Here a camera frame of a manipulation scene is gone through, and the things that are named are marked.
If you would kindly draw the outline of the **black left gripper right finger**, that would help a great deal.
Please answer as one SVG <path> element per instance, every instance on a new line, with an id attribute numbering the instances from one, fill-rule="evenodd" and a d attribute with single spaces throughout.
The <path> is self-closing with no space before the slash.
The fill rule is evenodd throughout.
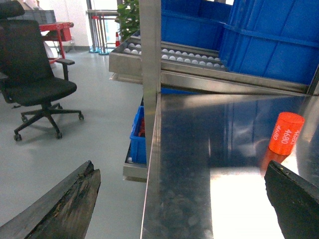
<path id="1" fill-rule="evenodd" d="M 265 173 L 268 199 L 286 239 L 319 237 L 319 189 L 276 161 Z"/>

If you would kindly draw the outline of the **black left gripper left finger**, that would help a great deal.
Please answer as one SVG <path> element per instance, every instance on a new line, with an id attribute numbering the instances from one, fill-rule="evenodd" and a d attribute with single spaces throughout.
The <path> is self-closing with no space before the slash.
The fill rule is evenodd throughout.
<path id="1" fill-rule="evenodd" d="M 83 239 L 101 185 L 87 161 L 0 228 L 2 239 Z"/>

